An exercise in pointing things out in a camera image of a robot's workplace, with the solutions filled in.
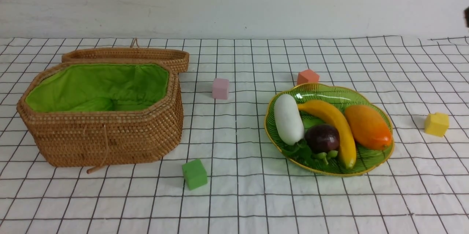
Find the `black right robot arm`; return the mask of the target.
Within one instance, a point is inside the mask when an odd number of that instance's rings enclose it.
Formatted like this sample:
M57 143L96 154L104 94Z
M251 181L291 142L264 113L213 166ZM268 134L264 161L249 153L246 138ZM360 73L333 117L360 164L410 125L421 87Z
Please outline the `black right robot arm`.
M466 27L469 28L469 7L464 10L464 20Z

